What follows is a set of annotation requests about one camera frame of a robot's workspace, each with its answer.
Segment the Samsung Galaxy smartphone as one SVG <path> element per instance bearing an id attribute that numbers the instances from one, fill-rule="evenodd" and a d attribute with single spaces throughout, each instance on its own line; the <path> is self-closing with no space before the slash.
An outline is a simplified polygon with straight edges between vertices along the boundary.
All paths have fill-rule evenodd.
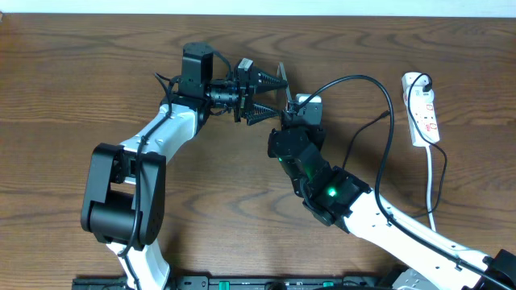
<path id="1" fill-rule="evenodd" d="M 292 99 L 287 79 L 285 66 L 282 62 L 278 64 L 277 77 L 282 81 L 283 86 L 276 91 L 277 105 L 280 107 L 287 106 Z"/>

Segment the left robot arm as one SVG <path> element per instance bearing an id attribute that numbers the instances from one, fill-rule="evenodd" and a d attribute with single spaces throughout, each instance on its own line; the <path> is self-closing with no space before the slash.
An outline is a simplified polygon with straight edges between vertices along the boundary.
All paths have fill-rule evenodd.
<path id="1" fill-rule="evenodd" d="M 106 245 L 124 275 L 76 278 L 74 289 L 168 289 L 172 267 L 157 236 L 164 220 L 166 168 L 178 149 L 190 141 L 211 116 L 231 112 L 248 125 L 276 117 L 255 95 L 286 89 L 284 69 L 269 74 L 252 60 L 241 59 L 227 73 L 213 77 L 214 58 L 222 54 L 208 43 L 182 49 L 181 74 L 155 78 L 164 90 L 157 115 L 140 132 L 118 145 L 98 144 L 91 155 L 81 209 L 81 227 Z"/>

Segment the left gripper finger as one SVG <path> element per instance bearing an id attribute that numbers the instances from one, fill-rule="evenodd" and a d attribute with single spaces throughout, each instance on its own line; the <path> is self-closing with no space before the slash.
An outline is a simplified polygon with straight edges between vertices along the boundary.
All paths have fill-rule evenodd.
<path id="1" fill-rule="evenodd" d="M 269 118 L 275 118 L 281 115 L 281 112 L 277 109 L 263 105 L 260 103 L 254 103 L 252 108 L 245 114 L 246 122 L 248 126 L 257 124 Z"/>
<path id="2" fill-rule="evenodd" d="M 282 81 L 275 76 L 266 72 L 259 71 L 257 73 L 256 93 L 266 93 L 268 91 L 278 90 L 283 86 Z"/>

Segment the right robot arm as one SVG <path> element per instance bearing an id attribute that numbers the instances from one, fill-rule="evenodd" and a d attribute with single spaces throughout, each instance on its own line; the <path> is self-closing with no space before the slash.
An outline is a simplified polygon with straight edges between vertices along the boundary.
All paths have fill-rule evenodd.
<path id="1" fill-rule="evenodd" d="M 439 289 L 513 289 L 515 257 L 491 258 L 445 238 L 392 206 L 358 177 L 321 155 L 326 135 L 318 122 L 281 112 L 281 129 L 268 139 L 303 206 L 325 226 L 367 240 L 414 269 Z"/>

